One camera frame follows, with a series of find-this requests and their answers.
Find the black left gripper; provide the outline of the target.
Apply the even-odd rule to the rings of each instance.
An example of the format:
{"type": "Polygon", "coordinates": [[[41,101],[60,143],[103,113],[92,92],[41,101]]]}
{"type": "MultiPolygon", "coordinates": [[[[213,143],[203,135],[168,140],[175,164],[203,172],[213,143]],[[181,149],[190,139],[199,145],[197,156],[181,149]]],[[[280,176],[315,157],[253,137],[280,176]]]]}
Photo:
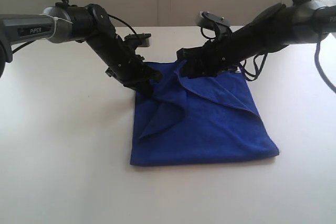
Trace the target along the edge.
{"type": "Polygon", "coordinates": [[[160,82],[162,73],[145,64],[144,57],[130,49],[124,38],[118,34],[100,33],[87,39],[86,43],[108,66],[108,76],[146,98],[152,97],[150,81],[160,82]]]}

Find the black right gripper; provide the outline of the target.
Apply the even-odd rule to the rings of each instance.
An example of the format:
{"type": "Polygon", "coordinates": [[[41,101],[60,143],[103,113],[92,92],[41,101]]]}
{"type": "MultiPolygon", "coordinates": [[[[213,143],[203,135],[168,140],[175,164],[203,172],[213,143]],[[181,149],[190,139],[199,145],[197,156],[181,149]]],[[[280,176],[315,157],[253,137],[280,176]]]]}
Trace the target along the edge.
{"type": "Polygon", "coordinates": [[[182,76],[194,79],[216,77],[245,59],[283,48],[285,45],[276,38],[272,28],[250,23],[232,33],[229,39],[207,42],[202,47],[181,48],[176,57],[177,61],[186,60],[182,76]]]}

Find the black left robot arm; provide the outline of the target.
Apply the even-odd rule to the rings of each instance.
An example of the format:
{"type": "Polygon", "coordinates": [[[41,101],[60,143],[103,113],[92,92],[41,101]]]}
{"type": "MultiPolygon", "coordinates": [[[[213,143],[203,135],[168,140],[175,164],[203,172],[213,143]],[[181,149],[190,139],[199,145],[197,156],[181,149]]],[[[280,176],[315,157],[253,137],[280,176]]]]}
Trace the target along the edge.
{"type": "Polygon", "coordinates": [[[106,74],[124,87],[151,97],[153,82],[162,74],[144,63],[136,54],[139,47],[148,47],[150,34],[133,34],[121,38],[106,10],[97,4],[85,7],[56,3],[40,15],[1,15],[1,71],[12,62],[13,45],[30,44],[46,39],[60,44],[86,42],[107,65],[106,74]]]}

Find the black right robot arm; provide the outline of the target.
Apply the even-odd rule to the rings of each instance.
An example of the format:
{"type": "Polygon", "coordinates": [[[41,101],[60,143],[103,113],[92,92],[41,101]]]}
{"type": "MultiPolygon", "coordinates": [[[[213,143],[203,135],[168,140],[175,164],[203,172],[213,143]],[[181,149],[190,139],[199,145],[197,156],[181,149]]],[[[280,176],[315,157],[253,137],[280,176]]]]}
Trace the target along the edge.
{"type": "Polygon", "coordinates": [[[287,7],[276,4],[252,22],[201,47],[182,48],[180,75],[189,78],[215,77],[240,62],[274,53],[288,45],[315,44],[335,32],[335,7],[309,1],[287,7]]]}

